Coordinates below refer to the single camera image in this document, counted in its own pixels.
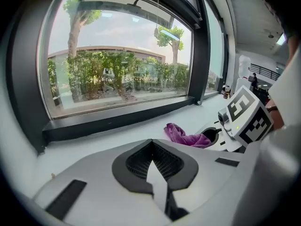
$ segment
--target hanging cord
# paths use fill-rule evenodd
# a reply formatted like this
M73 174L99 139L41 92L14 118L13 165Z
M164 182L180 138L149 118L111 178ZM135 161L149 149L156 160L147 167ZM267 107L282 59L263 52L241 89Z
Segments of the hanging cord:
M155 37L158 37L158 35L159 35L159 30L158 30L158 11L159 11L159 0L157 1L157 22L156 22L156 28L155 28L155 32L154 32Z

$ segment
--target railing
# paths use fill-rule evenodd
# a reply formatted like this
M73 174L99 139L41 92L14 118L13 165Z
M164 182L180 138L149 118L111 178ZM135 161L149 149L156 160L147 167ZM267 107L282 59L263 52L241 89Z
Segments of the railing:
M278 74L274 71L268 70L266 68L263 68L261 66L254 65L254 64L251 64L250 71L255 72L257 74L261 74L266 77L269 77L270 79L272 79L274 81L276 81L280 76L280 74Z

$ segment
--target white ceiling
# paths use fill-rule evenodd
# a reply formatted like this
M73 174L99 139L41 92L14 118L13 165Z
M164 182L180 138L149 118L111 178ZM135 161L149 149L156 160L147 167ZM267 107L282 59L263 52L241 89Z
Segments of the white ceiling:
M263 0L231 0L237 28L237 49L258 53L283 63L287 45L276 45L282 34L280 24Z

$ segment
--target purple cloth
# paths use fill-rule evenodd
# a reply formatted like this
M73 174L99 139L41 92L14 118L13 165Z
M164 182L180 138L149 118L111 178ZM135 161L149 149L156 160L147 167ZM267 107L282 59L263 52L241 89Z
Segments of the purple cloth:
M164 131L169 136L171 141L179 144L199 148L206 148L211 146L211 141L203 134L187 136L185 134L185 131L181 127L173 123L168 123L164 128Z

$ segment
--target person in black clothing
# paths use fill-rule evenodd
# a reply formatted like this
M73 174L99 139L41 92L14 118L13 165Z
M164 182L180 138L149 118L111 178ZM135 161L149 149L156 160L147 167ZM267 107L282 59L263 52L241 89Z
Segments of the person in black clothing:
M258 81L257 81L256 74L253 73L253 79L252 79L251 86L253 86L254 88L257 88L257 84L258 84Z

